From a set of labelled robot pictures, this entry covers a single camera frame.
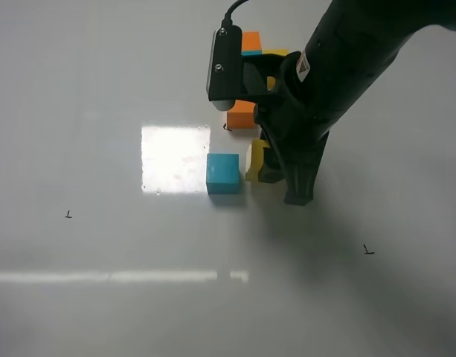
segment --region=cyan block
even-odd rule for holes
[[[243,56],[254,56],[255,54],[263,54],[262,50],[259,51],[243,51],[241,52]]]
[[[240,156],[208,154],[206,167],[208,194],[238,193],[240,190]]]

